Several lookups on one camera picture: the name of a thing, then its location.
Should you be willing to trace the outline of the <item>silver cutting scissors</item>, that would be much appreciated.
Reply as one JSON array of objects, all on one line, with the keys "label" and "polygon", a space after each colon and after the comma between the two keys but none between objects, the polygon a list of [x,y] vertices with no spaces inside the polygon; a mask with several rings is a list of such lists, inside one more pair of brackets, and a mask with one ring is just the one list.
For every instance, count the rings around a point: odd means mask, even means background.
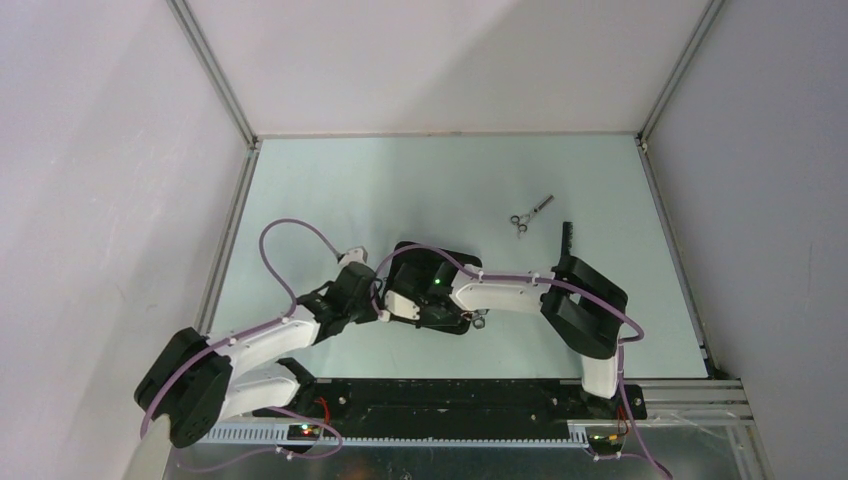
[{"label": "silver cutting scissors", "polygon": [[486,309],[467,311],[462,314],[462,317],[467,320],[473,328],[480,330],[486,326],[487,313],[488,311]]}]

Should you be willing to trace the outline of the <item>silver thinning scissors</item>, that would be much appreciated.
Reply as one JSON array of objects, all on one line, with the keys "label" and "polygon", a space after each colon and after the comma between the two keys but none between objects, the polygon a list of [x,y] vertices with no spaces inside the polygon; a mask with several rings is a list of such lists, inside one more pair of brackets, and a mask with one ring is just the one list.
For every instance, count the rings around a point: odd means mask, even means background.
[{"label": "silver thinning scissors", "polygon": [[537,202],[529,211],[522,214],[514,214],[510,217],[510,223],[515,227],[516,235],[521,238],[528,231],[529,223],[555,199],[554,195],[546,195]]}]

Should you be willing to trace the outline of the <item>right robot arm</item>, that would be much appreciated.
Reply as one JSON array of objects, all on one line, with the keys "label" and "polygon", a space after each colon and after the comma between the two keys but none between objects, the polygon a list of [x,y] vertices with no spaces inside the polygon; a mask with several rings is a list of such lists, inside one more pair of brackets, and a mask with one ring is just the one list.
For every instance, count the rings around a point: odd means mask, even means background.
[{"label": "right robot arm", "polygon": [[434,255],[398,262],[378,317],[434,328],[470,321],[482,311],[538,314],[580,358],[583,408],[606,418],[622,403],[626,305],[623,290],[574,256],[547,273],[508,273]]}]

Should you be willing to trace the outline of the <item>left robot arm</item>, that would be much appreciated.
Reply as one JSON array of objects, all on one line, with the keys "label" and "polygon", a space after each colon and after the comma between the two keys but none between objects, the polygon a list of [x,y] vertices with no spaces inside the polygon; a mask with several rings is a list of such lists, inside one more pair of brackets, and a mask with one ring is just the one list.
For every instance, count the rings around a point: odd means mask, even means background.
[{"label": "left robot arm", "polygon": [[165,415],[176,448],[199,441],[219,421],[270,406],[304,416],[316,403],[306,374],[284,355],[341,333],[351,322],[373,321],[376,273],[352,262],[337,278],[297,298],[290,316],[219,339],[192,327],[177,331],[135,389],[150,421]]}]

